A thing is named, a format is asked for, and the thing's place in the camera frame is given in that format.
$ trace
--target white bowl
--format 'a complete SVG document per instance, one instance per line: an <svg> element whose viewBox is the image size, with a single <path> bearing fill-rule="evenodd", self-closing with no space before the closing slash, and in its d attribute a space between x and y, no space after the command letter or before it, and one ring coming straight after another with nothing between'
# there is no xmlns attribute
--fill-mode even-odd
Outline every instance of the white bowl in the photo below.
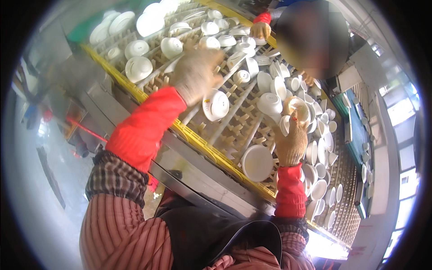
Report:
<svg viewBox="0 0 432 270"><path fill-rule="evenodd" d="M134 56L142 56L148 53L149 49L149 45L144 40L135 40L126 45L124 55L129 60Z"/></svg>
<svg viewBox="0 0 432 270"><path fill-rule="evenodd" d="M325 203L332 207L334 205L334 199L336 198L336 188L332 187L331 189L327 190L325 194Z"/></svg>
<svg viewBox="0 0 432 270"><path fill-rule="evenodd" d="M241 169L251 181L264 181L273 170L273 156L263 145L251 146L241 159Z"/></svg>
<svg viewBox="0 0 432 270"><path fill-rule="evenodd" d="M218 10L209 10L207 12L207 15L209 16L210 20L213 20L213 19L222 19L223 18L222 13L220 11L218 11Z"/></svg>
<svg viewBox="0 0 432 270"><path fill-rule="evenodd" d="M247 35L243 29L231 29L228 34L234 37Z"/></svg>
<svg viewBox="0 0 432 270"><path fill-rule="evenodd" d="M164 28L165 20L163 17L155 16L152 13L143 13L137 20L137 31L142 37L147 37Z"/></svg>
<svg viewBox="0 0 432 270"><path fill-rule="evenodd" d="M252 45L250 45L249 43L246 42L239 42L237 43L237 45L234 47L234 51L242 51L245 54L247 54L246 57L251 58L255 55L255 49Z"/></svg>
<svg viewBox="0 0 432 270"><path fill-rule="evenodd" d="M287 108L287 115L291 115L294 110L297 110L297 119L302 122L310 122L311 120L311 113L309 111L309 107L306 105L306 103L301 98L293 98L289 101L289 103L286 105Z"/></svg>
<svg viewBox="0 0 432 270"><path fill-rule="evenodd" d="M328 213L327 216L325 217L324 226L327 229L330 229L331 227L333 227L335 218L336 218L336 212L335 211L331 211L330 213Z"/></svg>
<svg viewBox="0 0 432 270"><path fill-rule="evenodd" d="M252 47L254 47L254 49L257 46L257 43L255 42L255 40L251 37L248 37L248 36L241 37L241 41L249 43Z"/></svg>
<svg viewBox="0 0 432 270"><path fill-rule="evenodd" d="M258 67L256 60L254 58L246 58L246 65L248 66L251 79L255 78L258 75L258 72L260 72L260 68Z"/></svg>
<svg viewBox="0 0 432 270"><path fill-rule="evenodd" d="M327 109L325 112L328 114L328 120L333 120L336 117L336 113L332 109Z"/></svg>
<svg viewBox="0 0 432 270"><path fill-rule="evenodd" d="M219 33L219 27L214 22L203 22L201 24L201 31L204 35L216 35Z"/></svg>
<svg viewBox="0 0 432 270"><path fill-rule="evenodd" d="M241 79L241 83L248 83L251 80L251 75L246 70L239 70L234 74L234 82L238 82Z"/></svg>
<svg viewBox="0 0 432 270"><path fill-rule="evenodd" d="M270 84L272 83L272 79L270 74L265 73L264 71L258 72L257 83L258 89L261 92L268 93L270 92Z"/></svg>
<svg viewBox="0 0 432 270"><path fill-rule="evenodd" d="M229 111L229 101L226 94L217 89L203 98L203 111L210 121L225 117Z"/></svg>
<svg viewBox="0 0 432 270"><path fill-rule="evenodd" d="M257 108L263 114L280 114L282 112L282 101L273 93L264 93L257 102Z"/></svg>
<svg viewBox="0 0 432 270"><path fill-rule="evenodd" d="M336 161L336 159L337 159L338 157L339 157L339 156L336 155L335 153L329 152L329 153L328 153L328 165L329 165L329 166L333 166L334 162Z"/></svg>
<svg viewBox="0 0 432 270"><path fill-rule="evenodd" d="M326 124L328 124L328 113L323 113L321 116L320 116L320 120L323 122L323 123L326 123Z"/></svg>
<svg viewBox="0 0 432 270"><path fill-rule="evenodd" d="M340 200L342 199L342 195L343 195L343 187L342 184L339 184L337 186L337 190L336 190L336 201L340 202Z"/></svg>
<svg viewBox="0 0 432 270"><path fill-rule="evenodd" d="M220 43L214 37L202 37L199 44L205 49L220 49Z"/></svg>
<svg viewBox="0 0 432 270"><path fill-rule="evenodd" d="M226 21L229 23L229 27L234 27L240 23L240 20L236 17L230 17Z"/></svg>
<svg viewBox="0 0 432 270"><path fill-rule="evenodd" d="M328 122L328 128L331 133L335 132L337 129L337 123L335 121Z"/></svg>
<svg viewBox="0 0 432 270"><path fill-rule="evenodd" d="M217 24L217 26L219 27L220 31L226 30L229 28L229 24L226 20L224 19L214 19L213 22L215 24Z"/></svg>
<svg viewBox="0 0 432 270"><path fill-rule="evenodd" d="M135 18L133 11L127 11L117 16L109 26L109 34L114 35L117 32L123 31L128 28Z"/></svg>
<svg viewBox="0 0 432 270"><path fill-rule="evenodd" d="M292 92L296 92L300 87L300 80L296 77L290 77L285 80L286 87Z"/></svg>
<svg viewBox="0 0 432 270"><path fill-rule="evenodd" d="M235 38L232 35L222 35L217 39L221 47L234 46L237 44Z"/></svg>
<svg viewBox="0 0 432 270"><path fill-rule="evenodd" d="M320 200L324 197L327 190L327 182L325 180L318 180L312 185L311 199Z"/></svg>
<svg viewBox="0 0 432 270"><path fill-rule="evenodd" d="M280 100L284 101L286 99L286 87L282 77L277 76L274 78L270 84L270 91L277 95Z"/></svg>
<svg viewBox="0 0 432 270"><path fill-rule="evenodd" d="M131 82L136 83L147 78L152 73L153 65L148 58L134 56L127 61L124 71L126 77Z"/></svg>
<svg viewBox="0 0 432 270"><path fill-rule="evenodd" d="M282 134L286 137L289 134L289 115L284 115L282 116L282 118L279 121L279 127L280 130L282 131Z"/></svg>
<svg viewBox="0 0 432 270"><path fill-rule="evenodd" d="M317 157L318 157L318 145L317 145L317 141L313 141L309 143L306 148L306 160L312 165L315 165L315 163L317 162Z"/></svg>
<svg viewBox="0 0 432 270"><path fill-rule="evenodd" d="M312 184L318 180L317 169L309 164L303 164L303 172L305 173L305 178L308 179Z"/></svg>
<svg viewBox="0 0 432 270"><path fill-rule="evenodd" d="M327 172L324 164L318 162L317 164L315 164L315 169L317 169L318 178L323 179L326 175L326 172Z"/></svg>
<svg viewBox="0 0 432 270"><path fill-rule="evenodd" d="M258 66L266 66L271 64L270 58L265 55L256 55L254 59L258 63Z"/></svg>
<svg viewBox="0 0 432 270"><path fill-rule="evenodd" d="M264 38L254 38L254 40L258 46L267 44L267 41Z"/></svg>
<svg viewBox="0 0 432 270"><path fill-rule="evenodd" d="M163 38L161 50L168 59L172 59L183 52L183 44L178 38Z"/></svg>
<svg viewBox="0 0 432 270"><path fill-rule="evenodd" d="M291 76L288 68L282 63L280 63L280 71L282 72L282 77L284 77L284 78L288 78Z"/></svg>

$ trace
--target plaid shirt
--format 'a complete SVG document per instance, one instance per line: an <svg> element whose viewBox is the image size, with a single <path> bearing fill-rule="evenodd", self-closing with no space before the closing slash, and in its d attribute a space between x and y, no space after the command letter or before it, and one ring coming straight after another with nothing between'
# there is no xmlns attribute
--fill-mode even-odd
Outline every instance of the plaid shirt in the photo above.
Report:
<svg viewBox="0 0 432 270"><path fill-rule="evenodd" d="M86 186L89 207L79 247L86 269L158 269L173 264L168 227L161 218L144 220L142 207L148 175L111 152L95 157ZM264 247L233 249L205 270L314 269L304 248L304 219L274 218L281 231L282 265Z"/></svg>

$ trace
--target checkered sleeve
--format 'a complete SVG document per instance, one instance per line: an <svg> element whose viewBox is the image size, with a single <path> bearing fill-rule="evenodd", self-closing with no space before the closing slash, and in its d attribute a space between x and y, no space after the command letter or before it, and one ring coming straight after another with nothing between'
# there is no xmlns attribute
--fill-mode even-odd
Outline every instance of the checkered sleeve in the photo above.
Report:
<svg viewBox="0 0 432 270"><path fill-rule="evenodd" d="M94 158L86 185L86 196L90 201L97 194L109 194L129 199L141 208L144 207L149 176L120 159L110 151L102 151Z"/></svg>

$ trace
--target white plate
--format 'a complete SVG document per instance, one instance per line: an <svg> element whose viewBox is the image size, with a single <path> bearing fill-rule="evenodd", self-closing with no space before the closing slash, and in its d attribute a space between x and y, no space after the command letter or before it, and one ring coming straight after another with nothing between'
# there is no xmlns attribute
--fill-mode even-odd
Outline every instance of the white plate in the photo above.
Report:
<svg viewBox="0 0 432 270"><path fill-rule="evenodd" d="M254 79L255 76L260 72L260 68L258 67L258 63L254 58L246 58L246 64L248 66L249 74L251 75L251 79Z"/></svg>
<svg viewBox="0 0 432 270"><path fill-rule="evenodd" d="M142 37L147 37L164 28L165 20L161 16L144 13L137 20L137 30Z"/></svg>
<svg viewBox="0 0 432 270"><path fill-rule="evenodd" d="M264 71L258 72L257 83L258 83L258 89L261 92L264 93L270 92L270 84L272 83L270 74L265 73Z"/></svg>
<svg viewBox="0 0 432 270"><path fill-rule="evenodd" d="M327 145L326 145L324 139L320 138L318 140L318 160L322 164L326 164L326 161L327 161L326 149L327 149Z"/></svg>
<svg viewBox="0 0 432 270"><path fill-rule="evenodd" d="M109 27L109 34L113 35L117 32L123 31L128 28L135 18L135 13L133 11L127 11L114 19Z"/></svg>
<svg viewBox="0 0 432 270"><path fill-rule="evenodd" d="M264 181L273 170L273 156L263 145L251 146L241 159L241 169L253 182Z"/></svg>
<svg viewBox="0 0 432 270"><path fill-rule="evenodd" d="M362 164L362 181L363 181L363 183L366 183L367 173L368 173L368 168L367 168L366 165L363 163L363 164Z"/></svg>
<svg viewBox="0 0 432 270"><path fill-rule="evenodd" d="M189 15L187 15L187 16L185 16L183 19L182 19L182 21L185 21L185 20L187 20L187 19L190 19L190 18L194 18L194 17L196 17L196 16L201 16L201 15L203 15L205 13L205 11L197 11L197 12L194 12L194 13L191 13L191 14L189 14Z"/></svg>
<svg viewBox="0 0 432 270"><path fill-rule="evenodd" d="M90 44L96 45L108 37L109 24L99 24L90 34Z"/></svg>

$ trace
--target gloved hand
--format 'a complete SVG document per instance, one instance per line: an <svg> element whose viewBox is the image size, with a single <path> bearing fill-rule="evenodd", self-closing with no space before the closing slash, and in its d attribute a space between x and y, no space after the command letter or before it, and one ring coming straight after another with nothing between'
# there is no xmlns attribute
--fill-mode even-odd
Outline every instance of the gloved hand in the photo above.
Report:
<svg viewBox="0 0 432 270"><path fill-rule="evenodd" d="M193 106L222 81L213 72L223 60L221 50L190 50L179 60L170 79L187 106Z"/></svg>
<svg viewBox="0 0 432 270"><path fill-rule="evenodd" d="M300 163L308 146L307 125L308 123L301 124L297 120L297 110L295 110L289 119L288 136L282 134L279 126L272 128L275 133L279 167L292 167Z"/></svg>
<svg viewBox="0 0 432 270"><path fill-rule="evenodd" d="M256 22L251 27L251 35L254 38L267 39L270 36L271 27L266 22Z"/></svg>

